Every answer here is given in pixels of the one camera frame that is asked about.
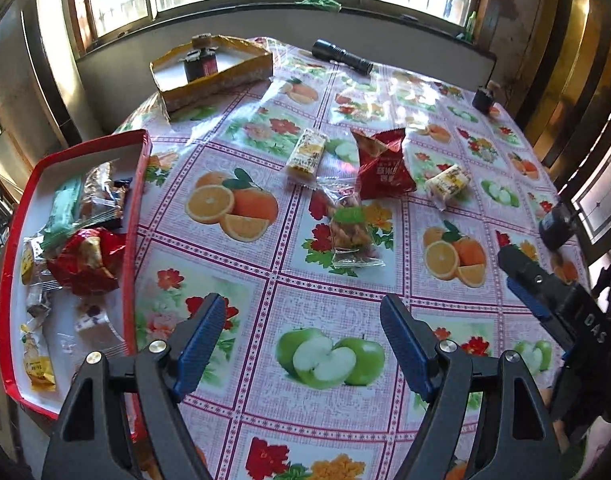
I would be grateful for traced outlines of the floral plastic tablecloth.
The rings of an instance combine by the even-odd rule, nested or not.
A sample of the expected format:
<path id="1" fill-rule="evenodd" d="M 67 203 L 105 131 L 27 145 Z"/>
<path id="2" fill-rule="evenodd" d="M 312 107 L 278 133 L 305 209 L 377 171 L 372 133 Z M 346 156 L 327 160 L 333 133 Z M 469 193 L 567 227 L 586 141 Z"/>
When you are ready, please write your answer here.
<path id="1" fill-rule="evenodd" d="M 217 479 L 390 479 L 427 404 L 407 388 L 379 321 L 397 295 L 472 356 L 516 351 L 540 387 L 561 349 L 508 289 L 513 246 L 585 284 L 577 242 L 551 252 L 546 170 L 503 107 L 378 66 L 367 76 L 261 38 L 267 81 L 145 129 L 135 341 L 170 336 L 210 294 L 225 324 L 181 411 Z"/>

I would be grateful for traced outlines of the red pyramid snack bag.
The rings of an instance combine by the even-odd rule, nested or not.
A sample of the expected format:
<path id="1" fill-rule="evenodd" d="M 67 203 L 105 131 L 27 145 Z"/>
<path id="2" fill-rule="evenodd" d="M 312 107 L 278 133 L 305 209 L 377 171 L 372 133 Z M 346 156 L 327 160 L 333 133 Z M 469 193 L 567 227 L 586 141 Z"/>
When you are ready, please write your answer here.
<path id="1" fill-rule="evenodd" d="M 362 200 L 398 197 L 416 190 L 416 182 L 404 162 L 403 128 L 382 131 L 374 136 L 358 128 L 352 128 L 351 133 L 359 150 L 360 167 L 356 180 Z"/>

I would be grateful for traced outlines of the yellow biscuit packet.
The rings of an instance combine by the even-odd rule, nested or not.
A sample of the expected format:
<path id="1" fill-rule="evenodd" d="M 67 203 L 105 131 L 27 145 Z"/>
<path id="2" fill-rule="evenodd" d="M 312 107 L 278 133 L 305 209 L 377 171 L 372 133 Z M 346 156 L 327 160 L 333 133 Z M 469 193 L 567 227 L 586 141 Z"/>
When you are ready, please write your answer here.
<path id="1" fill-rule="evenodd" d="M 27 238 L 24 240 L 20 262 L 21 283 L 24 285 L 29 285 L 32 280 L 34 260 L 36 260 L 36 257 L 34 256 L 33 239 Z"/>

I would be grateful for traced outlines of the yellow cardboard box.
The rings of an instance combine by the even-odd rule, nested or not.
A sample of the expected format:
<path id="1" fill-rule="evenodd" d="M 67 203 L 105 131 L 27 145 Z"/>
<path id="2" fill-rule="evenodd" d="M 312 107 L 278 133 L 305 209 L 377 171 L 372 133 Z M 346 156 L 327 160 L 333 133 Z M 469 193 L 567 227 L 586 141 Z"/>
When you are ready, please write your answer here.
<path id="1" fill-rule="evenodd" d="M 169 114 L 207 96 L 273 76 L 273 55 L 255 41 L 200 34 L 149 64 Z"/>

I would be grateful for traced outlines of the white nougat candy packet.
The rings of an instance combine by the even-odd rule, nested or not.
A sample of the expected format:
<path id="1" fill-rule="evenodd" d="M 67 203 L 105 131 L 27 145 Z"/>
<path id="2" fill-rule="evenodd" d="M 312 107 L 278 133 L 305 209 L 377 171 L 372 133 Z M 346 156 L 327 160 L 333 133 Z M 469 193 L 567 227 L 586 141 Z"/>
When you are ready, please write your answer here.
<path id="1" fill-rule="evenodd" d="M 78 309 L 74 331 L 90 346 L 110 347 L 117 341 L 114 326 L 99 304 L 84 304 Z"/>

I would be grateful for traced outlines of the large red snack bag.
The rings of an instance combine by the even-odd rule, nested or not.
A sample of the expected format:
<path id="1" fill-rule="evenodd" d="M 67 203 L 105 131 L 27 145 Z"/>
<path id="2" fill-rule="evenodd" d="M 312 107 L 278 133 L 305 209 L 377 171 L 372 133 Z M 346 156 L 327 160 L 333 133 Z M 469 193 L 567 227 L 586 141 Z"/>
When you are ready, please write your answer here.
<path id="1" fill-rule="evenodd" d="M 126 236 L 105 228 L 80 229 L 46 266 L 56 282 L 76 296 L 112 292 L 119 287 Z"/>

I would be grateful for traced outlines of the yellow snack packet in tray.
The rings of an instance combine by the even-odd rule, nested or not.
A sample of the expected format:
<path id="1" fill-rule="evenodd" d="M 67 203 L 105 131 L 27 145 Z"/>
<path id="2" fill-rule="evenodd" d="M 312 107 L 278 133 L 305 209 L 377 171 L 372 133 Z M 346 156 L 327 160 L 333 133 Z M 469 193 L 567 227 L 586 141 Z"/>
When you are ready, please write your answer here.
<path id="1" fill-rule="evenodd" d="M 56 377 L 42 327 L 20 326 L 22 364 L 33 391 L 54 392 Z"/>

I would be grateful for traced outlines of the green cloth on windowsill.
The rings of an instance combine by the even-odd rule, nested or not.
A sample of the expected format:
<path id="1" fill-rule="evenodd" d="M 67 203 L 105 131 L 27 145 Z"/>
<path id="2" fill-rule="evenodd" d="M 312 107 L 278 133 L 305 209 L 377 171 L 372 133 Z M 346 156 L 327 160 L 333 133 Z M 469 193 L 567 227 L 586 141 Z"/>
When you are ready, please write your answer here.
<path id="1" fill-rule="evenodd" d="M 339 13 L 342 9 L 342 4 L 337 0 L 301 0 L 299 4 L 333 13 Z"/>

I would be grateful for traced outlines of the black snack packet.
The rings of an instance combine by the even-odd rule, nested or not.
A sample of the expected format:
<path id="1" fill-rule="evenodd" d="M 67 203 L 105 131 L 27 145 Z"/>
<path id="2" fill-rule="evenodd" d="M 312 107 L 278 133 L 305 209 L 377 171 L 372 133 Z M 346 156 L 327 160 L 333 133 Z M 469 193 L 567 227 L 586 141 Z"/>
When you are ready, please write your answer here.
<path id="1" fill-rule="evenodd" d="M 109 184 L 109 195 L 112 206 L 110 212 L 112 219 L 121 219 L 123 217 L 124 206 L 131 188 L 132 178 L 111 180 Z"/>

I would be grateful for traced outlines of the red rectangular tray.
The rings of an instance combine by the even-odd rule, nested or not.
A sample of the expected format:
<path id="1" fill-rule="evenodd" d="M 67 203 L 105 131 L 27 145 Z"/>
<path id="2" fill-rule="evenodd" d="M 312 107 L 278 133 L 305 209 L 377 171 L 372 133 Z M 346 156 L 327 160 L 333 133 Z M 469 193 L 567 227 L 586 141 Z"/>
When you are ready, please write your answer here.
<path id="1" fill-rule="evenodd" d="M 10 228 L 0 283 L 5 392 L 56 419 L 85 357 L 135 349 L 134 257 L 152 142 L 101 136 L 36 164 Z"/>

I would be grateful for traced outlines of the small yellow packet on table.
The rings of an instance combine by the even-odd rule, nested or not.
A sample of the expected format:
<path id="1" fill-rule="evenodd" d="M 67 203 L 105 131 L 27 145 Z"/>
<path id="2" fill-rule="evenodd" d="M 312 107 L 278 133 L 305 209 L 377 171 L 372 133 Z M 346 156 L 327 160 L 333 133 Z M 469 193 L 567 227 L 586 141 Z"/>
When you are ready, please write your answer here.
<path id="1" fill-rule="evenodd" d="M 441 211 L 447 203 L 468 188 L 470 177 L 459 165 L 451 165 L 425 183 L 429 200 Z"/>

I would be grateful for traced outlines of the yellow wafer packet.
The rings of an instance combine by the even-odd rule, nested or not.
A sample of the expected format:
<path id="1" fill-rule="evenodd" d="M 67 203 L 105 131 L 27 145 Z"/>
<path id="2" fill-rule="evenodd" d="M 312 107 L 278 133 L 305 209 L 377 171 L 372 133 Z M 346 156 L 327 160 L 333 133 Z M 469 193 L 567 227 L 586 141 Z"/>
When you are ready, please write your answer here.
<path id="1" fill-rule="evenodd" d="M 305 129 L 288 156 L 284 168 L 287 177 L 302 185 L 314 183 L 327 141 L 328 136 L 324 132 Z"/>

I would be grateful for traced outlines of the dark bottle in box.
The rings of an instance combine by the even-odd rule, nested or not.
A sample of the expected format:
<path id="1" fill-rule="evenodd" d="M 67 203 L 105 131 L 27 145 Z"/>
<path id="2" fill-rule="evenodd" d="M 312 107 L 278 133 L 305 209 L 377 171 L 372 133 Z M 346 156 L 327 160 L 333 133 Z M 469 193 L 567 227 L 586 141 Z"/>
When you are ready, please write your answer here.
<path id="1" fill-rule="evenodd" d="M 218 72 L 217 44 L 211 34 L 200 34 L 191 40 L 191 50 L 183 58 L 186 80 L 192 82 Z"/>

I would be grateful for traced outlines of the dark cup with straw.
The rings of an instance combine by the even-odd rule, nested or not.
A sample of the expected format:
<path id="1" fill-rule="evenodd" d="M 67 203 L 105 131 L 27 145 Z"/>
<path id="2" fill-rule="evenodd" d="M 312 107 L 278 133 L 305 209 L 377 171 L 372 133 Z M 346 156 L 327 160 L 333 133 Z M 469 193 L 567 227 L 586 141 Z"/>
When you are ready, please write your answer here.
<path id="1" fill-rule="evenodd" d="M 545 247 L 557 252 L 578 234 L 581 210 L 559 202 L 539 222 L 539 234 Z"/>

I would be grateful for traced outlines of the clear packet brown snacks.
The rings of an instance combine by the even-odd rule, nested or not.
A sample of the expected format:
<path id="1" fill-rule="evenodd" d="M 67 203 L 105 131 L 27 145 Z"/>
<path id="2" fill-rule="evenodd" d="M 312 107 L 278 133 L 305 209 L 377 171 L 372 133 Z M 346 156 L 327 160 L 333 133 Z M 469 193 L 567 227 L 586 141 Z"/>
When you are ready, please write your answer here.
<path id="1" fill-rule="evenodd" d="M 335 269 L 383 266 L 385 263 L 368 229 L 356 180 L 353 177 L 318 177 L 316 183 L 326 200 L 331 265 Z"/>

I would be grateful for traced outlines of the clear rice cracker packet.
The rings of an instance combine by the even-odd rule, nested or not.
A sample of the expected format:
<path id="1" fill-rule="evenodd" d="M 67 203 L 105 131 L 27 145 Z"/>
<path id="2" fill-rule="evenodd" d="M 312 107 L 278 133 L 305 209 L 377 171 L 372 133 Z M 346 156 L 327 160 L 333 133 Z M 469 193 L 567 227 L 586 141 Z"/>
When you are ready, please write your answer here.
<path id="1" fill-rule="evenodd" d="M 79 209 L 81 220 L 95 218 L 114 208 L 116 201 L 112 195 L 112 170 L 112 162 L 102 162 L 85 175 Z"/>

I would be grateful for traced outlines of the black flashlight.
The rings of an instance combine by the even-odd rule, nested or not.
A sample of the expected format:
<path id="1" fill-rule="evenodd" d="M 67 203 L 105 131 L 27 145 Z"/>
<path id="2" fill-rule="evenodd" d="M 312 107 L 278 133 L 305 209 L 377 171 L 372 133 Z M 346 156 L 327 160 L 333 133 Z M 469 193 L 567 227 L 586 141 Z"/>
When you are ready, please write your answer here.
<path id="1" fill-rule="evenodd" d="M 374 64 L 366 58 L 361 58 L 345 49 L 339 48 L 329 41 L 318 39 L 312 46 L 311 53 L 315 58 L 325 62 L 335 62 L 347 65 L 363 76 L 371 75 Z"/>

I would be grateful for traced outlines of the green wafer packet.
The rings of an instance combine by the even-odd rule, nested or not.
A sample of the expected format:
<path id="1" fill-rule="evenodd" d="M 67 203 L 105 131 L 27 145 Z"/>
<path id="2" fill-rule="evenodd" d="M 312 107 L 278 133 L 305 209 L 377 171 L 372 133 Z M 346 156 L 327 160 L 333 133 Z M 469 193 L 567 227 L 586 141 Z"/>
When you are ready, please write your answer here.
<path id="1" fill-rule="evenodd" d="M 44 252 L 59 246 L 74 232 L 82 188 L 82 176 L 72 177 L 56 188 L 48 221 L 41 230 L 40 246 Z"/>

